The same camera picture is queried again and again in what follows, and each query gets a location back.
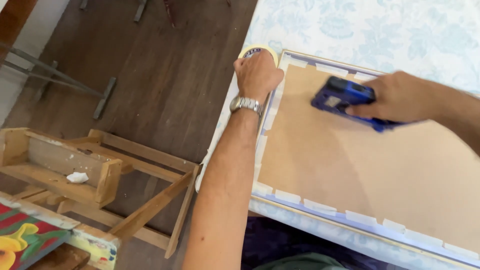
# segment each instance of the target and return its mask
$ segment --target hand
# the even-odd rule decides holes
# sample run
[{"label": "hand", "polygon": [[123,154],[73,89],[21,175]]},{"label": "hand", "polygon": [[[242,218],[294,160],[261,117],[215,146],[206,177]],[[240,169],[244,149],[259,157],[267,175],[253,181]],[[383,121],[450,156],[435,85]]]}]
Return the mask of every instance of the hand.
[{"label": "hand", "polygon": [[446,92],[453,90],[405,72],[380,76],[363,85],[375,91],[376,101],[372,104],[349,106],[346,113],[397,122],[433,119],[441,113],[440,107],[448,96]]},{"label": "hand", "polygon": [[275,62],[267,50],[255,53],[250,58],[239,58],[234,63],[239,86],[239,96],[252,98],[260,104],[265,102],[268,93],[283,80],[283,70],[275,67]]}]

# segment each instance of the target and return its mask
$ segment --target wooden floor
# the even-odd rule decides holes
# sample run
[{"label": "wooden floor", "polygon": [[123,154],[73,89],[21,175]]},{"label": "wooden floor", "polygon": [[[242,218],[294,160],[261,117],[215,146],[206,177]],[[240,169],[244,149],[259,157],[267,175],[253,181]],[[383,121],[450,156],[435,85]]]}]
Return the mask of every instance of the wooden floor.
[{"label": "wooden floor", "polygon": [[[89,1],[85,12],[78,8],[80,0],[71,0],[40,58],[58,61],[60,71],[99,92],[111,76],[117,77],[103,118],[92,119],[97,98],[65,86],[51,85],[44,99],[34,103],[38,81],[29,80],[4,127],[28,126],[66,139],[95,128],[199,163],[215,130],[256,0],[232,0],[231,7],[225,0],[171,2],[176,29],[160,0],[149,0],[138,24],[133,22],[137,0]],[[145,192],[147,180],[140,172],[122,176],[117,198],[106,208],[127,216],[169,184],[160,180],[153,192]],[[0,175],[0,186],[14,194],[24,184]],[[182,200],[183,195],[174,199],[148,226],[171,233]],[[187,218],[184,229],[189,224]],[[118,269],[179,269],[185,240],[180,236],[178,253],[165,260],[163,250],[134,239]]]}]

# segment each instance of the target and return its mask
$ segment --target watch face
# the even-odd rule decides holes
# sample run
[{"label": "watch face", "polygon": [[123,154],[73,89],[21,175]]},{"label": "watch face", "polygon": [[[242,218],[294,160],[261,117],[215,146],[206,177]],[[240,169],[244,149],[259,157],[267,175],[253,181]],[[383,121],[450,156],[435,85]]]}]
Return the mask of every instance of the watch face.
[{"label": "watch face", "polygon": [[230,103],[230,111],[235,111],[240,107],[240,97],[236,96],[232,99],[232,102]]}]

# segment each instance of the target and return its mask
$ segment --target hardboard panel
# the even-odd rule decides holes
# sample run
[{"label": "hardboard panel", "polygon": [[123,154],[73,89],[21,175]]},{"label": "hardboard panel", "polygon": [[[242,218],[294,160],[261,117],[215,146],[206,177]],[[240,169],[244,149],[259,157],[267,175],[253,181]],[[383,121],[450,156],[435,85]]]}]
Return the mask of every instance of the hardboard panel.
[{"label": "hardboard panel", "polygon": [[264,134],[258,181],[480,252],[476,154],[433,121],[377,133],[312,107],[330,75],[288,67],[278,113]]}]

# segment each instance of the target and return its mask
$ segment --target masking tape roll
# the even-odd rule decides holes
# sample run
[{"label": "masking tape roll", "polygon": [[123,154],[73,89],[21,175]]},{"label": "masking tape roll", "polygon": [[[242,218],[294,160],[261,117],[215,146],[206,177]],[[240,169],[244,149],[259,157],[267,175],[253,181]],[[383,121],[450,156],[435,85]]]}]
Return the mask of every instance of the masking tape roll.
[{"label": "masking tape roll", "polygon": [[270,48],[269,46],[267,45],[263,45],[263,44],[253,44],[253,45],[250,45],[248,47],[246,47],[245,49],[243,49],[239,55],[239,58],[247,58],[247,57],[250,57],[252,56],[254,53],[256,52],[260,52],[261,50],[267,50],[268,52],[270,52],[270,54],[272,55],[273,57],[273,61],[275,62],[275,67],[278,67],[278,55],[276,54],[276,52]]}]

